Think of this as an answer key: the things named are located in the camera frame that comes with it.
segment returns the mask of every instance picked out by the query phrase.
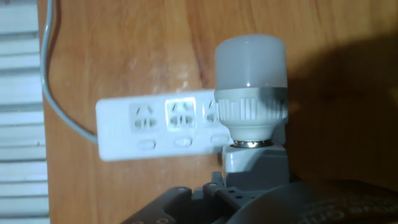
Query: gray cable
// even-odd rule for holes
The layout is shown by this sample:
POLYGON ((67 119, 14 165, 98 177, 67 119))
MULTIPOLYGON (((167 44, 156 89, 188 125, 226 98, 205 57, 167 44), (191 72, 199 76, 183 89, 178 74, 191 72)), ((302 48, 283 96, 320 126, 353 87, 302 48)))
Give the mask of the gray cable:
POLYGON ((75 130, 77 133, 82 135, 84 138, 90 140, 94 144, 98 144, 98 138, 95 134, 91 134, 89 131, 82 128, 80 125, 76 124, 71 118, 65 114, 64 111, 59 107, 57 102, 51 95, 50 88, 49 88, 49 78, 47 76, 47 51, 49 48, 49 39, 51 33, 51 26, 52 26, 52 18, 53 18, 53 0, 47 1, 47 18, 45 20, 45 27, 43 33, 43 42, 42 42, 42 49, 40 54, 40 71, 42 73, 42 88, 45 98, 47 99, 49 105, 52 109, 58 114, 58 116, 75 130))

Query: outlet socket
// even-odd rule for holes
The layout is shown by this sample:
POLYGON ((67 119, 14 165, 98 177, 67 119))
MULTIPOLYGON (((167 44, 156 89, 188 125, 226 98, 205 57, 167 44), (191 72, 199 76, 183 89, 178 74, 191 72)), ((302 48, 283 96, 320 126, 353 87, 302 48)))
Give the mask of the outlet socket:
POLYGON ((196 127, 196 101, 194 97, 166 100, 168 130, 193 129, 196 127))
POLYGON ((150 105, 130 105, 130 125, 134 132, 153 131, 157 127, 154 108, 150 105))
POLYGON ((207 100, 203 103, 203 122, 206 126, 221 125, 218 120, 218 113, 216 110, 216 101, 214 99, 207 100))

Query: led bulb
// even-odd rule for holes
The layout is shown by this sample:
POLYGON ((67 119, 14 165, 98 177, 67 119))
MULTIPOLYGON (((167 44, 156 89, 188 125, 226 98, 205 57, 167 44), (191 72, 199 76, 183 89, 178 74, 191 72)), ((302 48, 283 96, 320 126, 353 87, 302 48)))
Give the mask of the led bulb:
POLYGON ((216 49, 216 89, 287 87, 285 44, 269 35, 243 35, 216 49))
POLYGON ((285 45, 269 35, 243 35, 215 53, 215 99, 235 141, 271 140, 287 117, 285 45))

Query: power strip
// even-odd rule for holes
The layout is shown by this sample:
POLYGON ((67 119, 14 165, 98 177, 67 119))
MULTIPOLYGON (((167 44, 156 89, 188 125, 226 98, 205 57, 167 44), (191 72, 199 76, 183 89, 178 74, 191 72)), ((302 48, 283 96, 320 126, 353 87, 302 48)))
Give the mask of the power strip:
MULTIPOLYGON (((99 100, 99 155, 119 161, 221 152, 232 140, 217 107, 214 90, 99 100)), ((273 142, 285 143, 284 125, 273 142)))

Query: black plastic object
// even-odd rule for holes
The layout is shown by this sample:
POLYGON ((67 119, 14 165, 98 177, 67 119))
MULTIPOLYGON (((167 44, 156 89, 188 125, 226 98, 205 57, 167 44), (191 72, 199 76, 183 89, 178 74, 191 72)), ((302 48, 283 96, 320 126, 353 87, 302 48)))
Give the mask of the black plastic object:
POLYGON ((202 190, 168 190, 123 224, 326 224, 398 221, 398 194, 352 180, 301 181, 252 198, 221 173, 202 190))
POLYGON ((227 224, 390 223, 398 221, 398 195, 352 180, 303 181, 264 194, 227 224))

